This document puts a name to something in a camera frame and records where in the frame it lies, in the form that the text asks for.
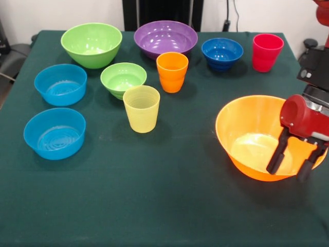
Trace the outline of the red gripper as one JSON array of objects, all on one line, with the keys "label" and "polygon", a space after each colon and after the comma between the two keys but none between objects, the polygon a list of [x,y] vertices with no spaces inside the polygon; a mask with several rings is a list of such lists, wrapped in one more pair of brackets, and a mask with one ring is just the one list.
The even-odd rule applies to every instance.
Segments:
[{"label": "red gripper", "polygon": [[[302,95],[292,95],[283,104],[280,112],[281,125],[285,126],[278,138],[278,145],[266,167],[270,174],[275,174],[283,159],[288,145],[290,133],[304,139],[314,137],[328,141],[328,108],[317,104]],[[317,159],[327,149],[326,142],[317,142],[317,147],[304,160],[298,173],[297,180],[304,182],[308,179]]]}]

